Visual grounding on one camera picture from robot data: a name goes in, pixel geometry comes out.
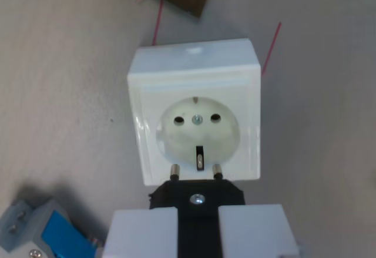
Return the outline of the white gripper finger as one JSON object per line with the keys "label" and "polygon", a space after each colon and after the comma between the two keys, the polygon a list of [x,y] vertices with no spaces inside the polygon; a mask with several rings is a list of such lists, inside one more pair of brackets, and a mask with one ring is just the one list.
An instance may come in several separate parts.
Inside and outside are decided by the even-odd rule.
{"label": "white gripper finger", "polygon": [[219,207],[223,257],[299,257],[282,205]]}
{"label": "white gripper finger", "polygon": [[162,207],[116,211],[102,256],[177,257],[177,209]]}

